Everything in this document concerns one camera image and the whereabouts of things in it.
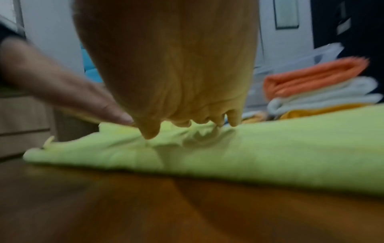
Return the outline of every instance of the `stack of folded towels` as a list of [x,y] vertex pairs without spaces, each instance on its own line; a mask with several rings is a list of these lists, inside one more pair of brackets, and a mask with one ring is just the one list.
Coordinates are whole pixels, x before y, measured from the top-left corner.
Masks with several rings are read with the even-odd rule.
[[374,78],[359,76],[369,65],[365,58],[343,58],[264,80],[269,115],[279,119],[324,114],[372,105],[383,99],[373,94]]

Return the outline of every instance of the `person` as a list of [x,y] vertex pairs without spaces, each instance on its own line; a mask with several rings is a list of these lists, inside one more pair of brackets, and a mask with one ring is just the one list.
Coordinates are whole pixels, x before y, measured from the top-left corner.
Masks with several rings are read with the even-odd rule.
[[62,110],[134,122],[146,139],[164,120],[223,126],[226,115],[231,126],[241,123],[258,0],[73,0],[73,19],[111,96],[15,35],[1,43],[5,79]]
[[106,90],[66,70],[1,23],[0,85],[24,90],[74,115],[121,125],[133,123]]

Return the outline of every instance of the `wooden table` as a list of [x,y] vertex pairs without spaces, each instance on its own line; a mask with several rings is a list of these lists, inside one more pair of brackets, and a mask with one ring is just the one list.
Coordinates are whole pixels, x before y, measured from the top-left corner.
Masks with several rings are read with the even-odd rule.
[[0,164],[1,243],[384,242],[384,200]]

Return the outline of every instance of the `folded towel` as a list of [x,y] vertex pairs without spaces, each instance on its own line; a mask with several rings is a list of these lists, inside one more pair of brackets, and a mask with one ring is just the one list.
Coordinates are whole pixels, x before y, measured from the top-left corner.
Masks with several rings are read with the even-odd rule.
[[315,110],[292,110],[285,113],[280,117],[280,120],[307,117],[307,116],[316,116],[327,114],[331,112],[341,111],[341,110],[350,110],[368,106],[368,104],[344,104],[340,106],[332,106],[324,109],[315,109]]
[[364,96],[351,96],[344,98],[334,98],[330,100],[318,101],[306,104],[284,104],[281,105],[279,99],[273,99],[267,106],[267,111],[270,115],[281,116],[292,110],[313,110],[322,109],[332,106],[344,104],[377,104],[383,99],[382,94],[367,94]]
[[137,129],[104,124],[79,140],[29,150],[24,159],[384,195],[383,120],[384,105],[376,105],[221,130],[168,125],[150,141]]
[[371,77],[356,77],[346,82],[335,84],[319,90],[277,98],[281,104],[307,104],[333,98],[363,96],[374,91],[378,86],[376,79]]
[[343,58],[297,71],[274,74],[265,78],[264,93],[269,100],[289,97],[345,82],[364,71],[369,62],[364,58]]

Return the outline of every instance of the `sleeve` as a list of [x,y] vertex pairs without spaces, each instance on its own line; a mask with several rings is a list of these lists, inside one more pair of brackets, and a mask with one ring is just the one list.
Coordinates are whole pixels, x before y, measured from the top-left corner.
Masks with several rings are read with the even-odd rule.
[[[18,33],[14,32],[13,30],[6,27],[4,24],[0,22],[0,47],[1,44],[5,39],[8,37],[19,37],[21,39],[25,40],[25,37],[19,35]],[[9,91],[12,90],[13,87],[11,87],[3,78],[2,70],[0,66],[0,92]]]

